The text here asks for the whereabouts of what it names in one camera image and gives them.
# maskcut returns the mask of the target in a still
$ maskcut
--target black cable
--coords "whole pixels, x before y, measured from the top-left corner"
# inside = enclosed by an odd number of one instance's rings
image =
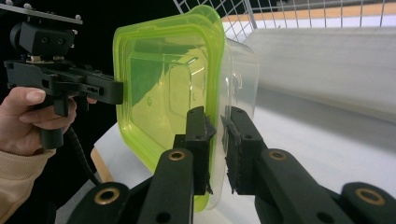
[[[90,165],[88,164],[87,159],[85,158],[84,151],[82,150],[81,143],[79,142],[78,137],[77,137],[74,129],[71,126],[66,131],[66,135],[70,139],[73,148],[76,150],[76,153],[77,153],[77,156],[78,156],[78,160],[81,163],[85,174],[88,176],[88,178],[92,181],[92,183],[95,186],[100,185],[101,182],[93,174],[93,171],[92,171]]]

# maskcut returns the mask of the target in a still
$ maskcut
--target transparent plastic container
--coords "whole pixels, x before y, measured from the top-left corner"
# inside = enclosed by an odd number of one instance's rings
[[[214,194],[196,196],[194,209],[213,208],[221,195],[227,148],[221,142],[220,116],[230,117],[230,105],[253,116],[258,65],[252,50],[225,38],[212,7],[198,6],[119,28],[113,58],[115,79],[124,83],[124,101],[117,105],[120,133],[151,172],[161,154],[172,148],[175,134],[186,132],[187,112],[204,107],[217,129],[210,146]]]

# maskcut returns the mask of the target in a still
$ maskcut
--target beige sleeve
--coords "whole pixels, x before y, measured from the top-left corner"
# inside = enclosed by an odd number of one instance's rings
[[[35,179],[55,151],[44,150],[43,154],[32,157],[0,151],[0,223],[6,222],[26,201]]]

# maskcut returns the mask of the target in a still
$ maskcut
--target plastic container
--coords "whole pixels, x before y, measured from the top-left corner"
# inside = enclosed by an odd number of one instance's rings
[[[196,196],[194,209],[214,207],[226,155],[220,116],[227,119],[234,105],[252,117],[258,85],[253,52],[225,38],[212,7],[198,6],[186,14],[119,28],[113,58],[115,79],[124,83],[124,102],[117,105],[121,136],[151,172],[172,148],[175,134],[186,132],[187,112],[204,106],[217,129],[210,155],[214,194]]]

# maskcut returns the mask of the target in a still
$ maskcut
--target green plastic lid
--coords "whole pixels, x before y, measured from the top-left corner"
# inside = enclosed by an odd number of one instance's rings
[[[120,132],[151,172],[173,147],[175,134],[186,132],[190,109],[202,105],[218,123],[224,44],[220,17],[208,6],[116,31],[115,79],[124,83],[124,102],[117,105]],[[195,197],[195,211],[207,200],[207,194]]]

